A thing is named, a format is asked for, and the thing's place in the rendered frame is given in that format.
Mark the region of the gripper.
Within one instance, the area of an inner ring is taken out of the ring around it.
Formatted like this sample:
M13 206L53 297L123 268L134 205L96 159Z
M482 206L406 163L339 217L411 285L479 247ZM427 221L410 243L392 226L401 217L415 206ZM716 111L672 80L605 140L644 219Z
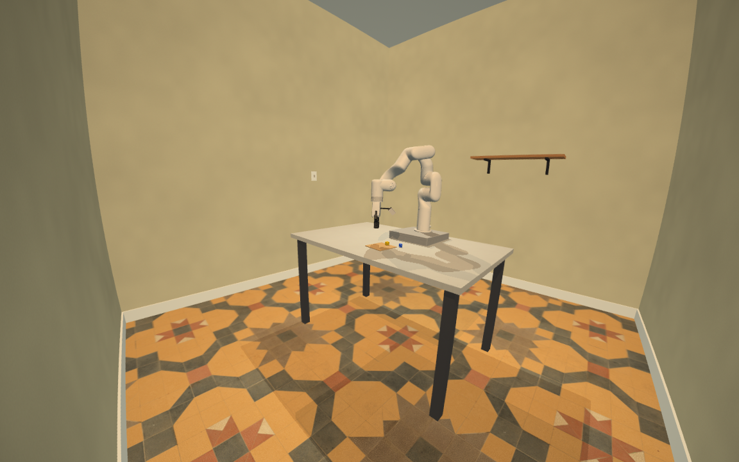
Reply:
M379 214L381 211L381 202L382 201L372 201L372 218L373 218L373 228L379 228Z

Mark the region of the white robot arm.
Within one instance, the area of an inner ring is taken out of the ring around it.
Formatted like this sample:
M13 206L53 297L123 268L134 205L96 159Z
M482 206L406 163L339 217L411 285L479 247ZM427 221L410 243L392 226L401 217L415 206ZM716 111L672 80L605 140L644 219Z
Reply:
M417 227L414 231L418 233L432 233L430 223L431 202L439 201L442 193L442 176L433 172L431 158L435 155L435 149L428 146L416 146L404 149L398 160L388 169L380 180L371 181L371 200L382 201L382 192L393 192L396 188L394 176L401 175L413 160L419 160L421 165L420 181L423 186L418 192L418 218ZM391 180L384 180L391 179Z

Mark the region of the orange mat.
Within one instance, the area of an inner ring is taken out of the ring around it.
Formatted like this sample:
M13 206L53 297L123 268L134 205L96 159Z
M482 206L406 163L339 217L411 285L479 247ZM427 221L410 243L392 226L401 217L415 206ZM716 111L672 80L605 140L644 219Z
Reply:
M396 246L385 245L385 243L368 244L366 246L367 246L367 248L372 248L372 249L375 249L375 250L378 250L378 251L396 248Z

